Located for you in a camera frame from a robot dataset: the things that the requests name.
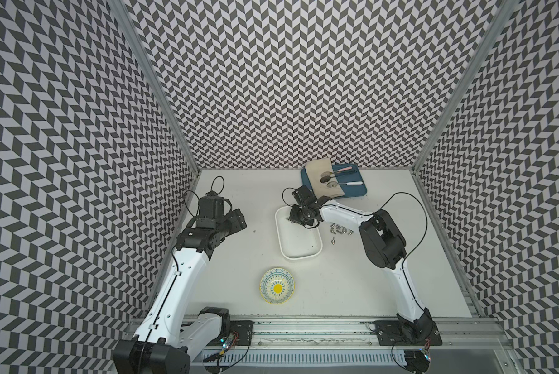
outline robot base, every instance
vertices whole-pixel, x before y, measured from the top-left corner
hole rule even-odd
[[[410,341],[404,337],[402,333],[402,322],[400,321],[375,321],[375,332],[377,334],[377,339],[379,340],[379,345],[384,347],[390,347],[394,343],[396,345],[400,343],[407,343],[409,345],[425,345],[426,339],[431,339],[431,345],[442,345],[441,336],[437,329],[435,322],[431,321],[432,327],[431,332],[427,335],[425,339],[417,340],[416,342]]]

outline white rectangular dish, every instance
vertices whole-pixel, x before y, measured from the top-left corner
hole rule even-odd
[[[288,221],[291,206],[282,206],[275,212],[275,226],[279,250],[289,260],[303,260],[317,256],[323,249],[319,228],[304,228]]]

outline black cable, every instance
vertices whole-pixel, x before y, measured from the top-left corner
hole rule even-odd
[[[242,361],[244,359],[244,357],[246,357],[246,355],[248,354],[248,351],[250,350],[250,346],[253,344],[253,328],[251,327],[250,329],[250,342],[248,343],[248,348],[246,348],[246,353],[240,357],[240,359],[234,363],[232,363],[230,366],[228,366],[226,369],[224,369],[223,371],[226,371],[227,369],[231,368],[232,366],[234,366],[235,364],[239,363],[240,361]]]
[[[223,201],[227,201],[227,203],[230,205],[230,211],[229,211],[229,212],[231,212],[232,210],[234,210],[234,206],[231,205],[231,201],[230,201],[229,199],[223,199]]]
[[[182,198],[184,199],[184,206],[185,206],[186,209],[188,210],[188,213],[190,213],[190,215],[193,217],[194,214],[192,214],[192,212],[190,211],[190,208],[189,208],[188,205],[186,204],[186,193],[187,193],[187,192],[192,192],[192,193],[194,194],[194,196],[196,196],[196,198],[199,199],[199,201],[200,201],[200,198],[199,198],[199,196],[196,194],[196,192],[194,192],[194,191],[192,191],[192,190],[186,190],[186,191],[184,191],[184,194],[182,195]]]
[[[320,220],[317,220],[317,224],[314,225],[314,226],[311,226],[311,227],[309,227],[309,228],[318,228],[319,225],[320,225]]]
[[[333,204],[324,204],[324,205],[321,205],[320,207],[322,208],[322,207],[324,207],[324,206],[335,206],[336,208],[340,208],[340,209],[343,209],[343,210],[345,210],[345,211],[352,212],[352,213],[354,213],[354,214],[360,214],[360,212],[353,211],[353,210],[351,210],[351,209],[346,208],[345,206],[339,206],[339,205],[333,205]],[[369,215],[373,215],[373,214],[374,214],[374,213],[370,213],[370,214],[360,214],[360,215],[363,216],[363,217],[368,217]]]
[[[293,188],[293,187],[286,187],[286,188],[283,189],[283,191],[281,193],[281,199],[283,200],[283,203],[287,206],[291,206],[291,205],[285,202],[285,199],[283,198],[283,194],[285,193],[286,190],[289,190],[289,189],[292,189],[292,190],[296,191],[296,189]]]
[[[175,261],[176,269],[178,269],[178,262],[175,259],[175,257],[173,257],[173,253],[171,254],[171,258],[173,258],[173,261]],[[176,280],[177,277],[178,277],[177,275],[174,276],[173,280],[171,281],[171,287],[167,290],[167,294],[165,295],[165,299],[163,299],[163,302],[161,303],[161,308],[159,308],[159,311],[157,312],[157,315],[155,316],[155,320],[154,320],[155,323],[159,319],[159,315],[161,314],[161,310],[163,310],[163,305],[165,304],[165,301],[167,300],[167,296],[169,296],[169,292],[173,288],[173,284],[175,283],[175,280]],[[144,348],[147,346],[148,338],[151,337],[151,333],[152,333],[152,330],[149,330],[149,332],[147,334],[147,338],[144,340],[144,344],[142,345],[142,350],[140,352],[140,358],[138,359],[138,368],[137,368],[138,370],[136,371],[136,373],[140,373],[140,368],[142,366],[142,355],[144,355]]]
[[[398,365],[398,366],[400,366],[402,369],[406,370],[406,368],[405,368],[404,366],[400,365],[400,364],[398,363],[398,361],[397,361],[397,360],[395,359],[395,357],[394,357],[394,347],[395,347],[395,345],[396,345],[397,343],[406,343],[406,342],[403,341],[403,340],[400,340],[399,342],[398,342],[398,341],[394,342],[394,343],[392,344],[392,349],[390,350],[390,355],[392,356],[392,360],[394,360],[394,362],[396,363],[396,365]]]
[[[408,193],[408,192],[396,192],[396,193],[394,193],[394,194],[393,194],[392,196],[390,196],[390,197],[388,198],[388,200],[387,200],[385,203],[383,203],[383,205],[382,205],[379,209],[377,209],[377,210],[380,211],[381,209],[383,209],[383,207],[384,207],[385,205],[387,205],[388,202],[389,202],[392,198],[394,198],[394,196],[396,196],[397,194],[401,194],[401,193],[402,193],[402,194],[409,195],[409,196],[411,196],[413,199],[415,199],[415,200],[419,203],[419,205],[421,206],[421,209],[423,209],[423,213],[425,214],[425,232],[423,233],[423,236],[422,236],[421,240],[417,243],[417,245],[415,245],[415,248],[412,248],[412,250],[411,250],[410,252],[408,252],[408,253],[406,254],[406,256],[404,256],[404,260],[402,261],[402,266],[401,266],[401,269],[404,270],[404,262],[405,262],[405,261],[408,259],[408,257],[412,254],[412,252],[414,252],[414,251],[419,247],[419,245],[421,245],[421,243],[422,243],[423,240],[425,239],[425,236],[426,236],[426,234],[427,234],[427,228],[429,227],[429,219],[427,218],[427,213],[426,213],[426,211],[425,211],[425,207],[423,206],[423,204],[421,204],[421,202],[419,201],[419,199],[418,199],[416,196],[414,196],[413,194],[410,194],[410,193]],[[344,210],[347,210],[347,211],[349,211],[349,212],[359,214],[358,212],[353,211],[353,210],[351,210],[351,209],[348,209],[348,208],[346,208],[346,207],[344,207],[344,206],[338,206],[338,205],[333,205],[333,204],[325,204],[325,205],[323,205],[323,206],[335,206],[336,208],[344,209]],[[366,216],[373,215],[373,214],[374,214],[374,213],[362,214],[362,216],[366,217]],[[417,297],[415,296],[415,293],[412,291],[412,287],[410,287],[410,282],[408,281],[408,277],[406,276],[406,273],[404,273],[404,280],[406,280],[406,284],[408,285],[408,289],[410,290],[410,294],[412,295],[412,298],[415,300],[415,303],[417,304],[417,306],[418,306],[421,310],[424,311],[425,309],[423,309],[423,308],[421,307],[421,305],[420,305],[419,302],[417,301]]]
[[[223,181],[223,185],[221,186],[221,191],[219,191],[219,192],[213,191],[213,185],[215,184],[215,181],[217,180],[217,178],[221,178],[221,180]],[[215,179],[213,180],[213,182],[211,182],[211,184],[210,184],[210,191],[215,192],[217,194],[217,196],[219,196],[219,194],[223,192],[224,188],[225,188],[225,179],[222,176],[217,175],[215,177]]]

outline white-handled utensil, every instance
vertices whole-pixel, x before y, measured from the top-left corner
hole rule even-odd
[[[338,186],[339,184],[346,184],[346,185],[361,185],[361,184],[363,184],[363,181],[356,181],[356,182],[344,182],[344,183],[338,183],[338,182],[335,182],[335,181],[331,181],[331,182],[329,182],[329,183],[327,184],[327,186],[328,186],[329,188],[331,188],[331,189],[332,189],[333,187],[337,187],[337,186]]]

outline blue tray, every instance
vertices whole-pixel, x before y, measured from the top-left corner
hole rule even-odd
[[[356,198],[358,196],[364,196],[367,194],[367,186],[364,184],[363,176],[360,175],[360,170],[358,170],[358,166],[356,166],[353,163],[338,163],[332,165],[331,167],[333,168],[334,171],[336,171],[339,169],[346,168],[348,166],[351,166],[355,170],[355,172],[350,174],[338,175],[337,181],[339,183],[363,181],[363,184],[341,185],[342,191],[344,191],[344,196],[340,196],[339,198],[335,198],[335,199]],[[313,191],[313,188],[311,187],[311,181],[309,181],[309,176],[306,175],[305,168],[302,168],[302,170],[300,171],[300,176],[302,177],[302,184],[308,187],[309,190]]]

